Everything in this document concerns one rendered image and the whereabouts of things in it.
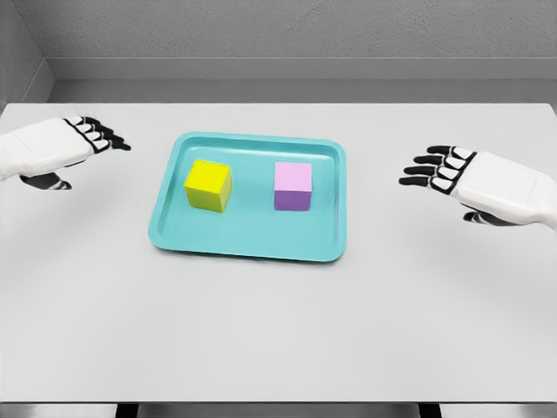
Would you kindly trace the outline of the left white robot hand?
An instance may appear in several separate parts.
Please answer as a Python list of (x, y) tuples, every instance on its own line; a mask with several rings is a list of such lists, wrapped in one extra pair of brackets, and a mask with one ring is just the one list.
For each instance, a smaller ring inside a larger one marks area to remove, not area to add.
[(56, 170), (110, 149), (131, 146), (110, 127), (87, 116), (49, 118), (0, 135), (0, 183), (18, 177), (44, 191), (70, 190)]

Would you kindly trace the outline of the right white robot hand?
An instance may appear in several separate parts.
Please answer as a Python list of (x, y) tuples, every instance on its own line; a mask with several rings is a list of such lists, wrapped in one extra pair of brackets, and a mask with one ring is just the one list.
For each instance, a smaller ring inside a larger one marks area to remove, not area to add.
[(557, 231), (557, 180), (490, 152), (427, 148), (403, 170), (401, 185), (425, 187), (470, 209), (464, 220), (490, 226), (542, 224)]

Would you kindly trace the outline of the yellow cube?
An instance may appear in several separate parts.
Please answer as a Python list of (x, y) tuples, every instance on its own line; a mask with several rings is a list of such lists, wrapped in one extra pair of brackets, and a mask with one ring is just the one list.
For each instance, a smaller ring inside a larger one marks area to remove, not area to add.
[(228, 165), (196, 159), (184, 183), (190, 206), (223, 213), (232, 194), (232, 169)]

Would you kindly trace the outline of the purple cube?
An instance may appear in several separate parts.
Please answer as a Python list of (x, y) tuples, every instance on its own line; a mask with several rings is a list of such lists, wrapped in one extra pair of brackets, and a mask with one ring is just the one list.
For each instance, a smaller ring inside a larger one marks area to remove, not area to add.
[(310, 210), (312, 199), (312, 165), (276, 162), (274, 173), (274, 209), (277, 211)]

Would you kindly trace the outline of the teal rectangular tray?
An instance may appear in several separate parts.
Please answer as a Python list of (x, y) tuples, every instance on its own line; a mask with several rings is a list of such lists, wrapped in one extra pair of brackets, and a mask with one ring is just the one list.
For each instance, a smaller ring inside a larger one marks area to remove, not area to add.
[[(192, 207), (184, 182), (205, 160), (232, 169), (222, 213)], [(278, 162), (312, 167), (307, 211), (274, 208)], [(330, 262), (346, 249), (346, 153), (331, 140), (191, 131), (174, 143), (148, 235), (164, 250)]]

